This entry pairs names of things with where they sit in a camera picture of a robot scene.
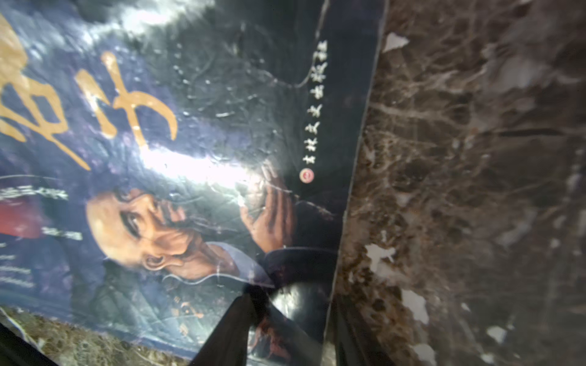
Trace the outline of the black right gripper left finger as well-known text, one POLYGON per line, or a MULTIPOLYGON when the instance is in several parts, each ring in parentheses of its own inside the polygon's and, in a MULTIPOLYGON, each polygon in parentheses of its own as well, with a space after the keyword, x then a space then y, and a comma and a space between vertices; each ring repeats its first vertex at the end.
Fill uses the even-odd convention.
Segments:
POLYGON ((246 365, 250 329, 259 324, 267 311, 264 292, 247 292, 237 297, 189 365, 246 365))

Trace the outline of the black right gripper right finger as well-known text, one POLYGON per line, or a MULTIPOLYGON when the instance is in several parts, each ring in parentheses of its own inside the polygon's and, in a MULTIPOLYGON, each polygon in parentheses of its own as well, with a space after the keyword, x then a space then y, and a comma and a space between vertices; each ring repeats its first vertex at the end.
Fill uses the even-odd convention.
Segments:
POLYGON ((332 305, 337 365, 394 366, 349 296, 336 295, 332 305))

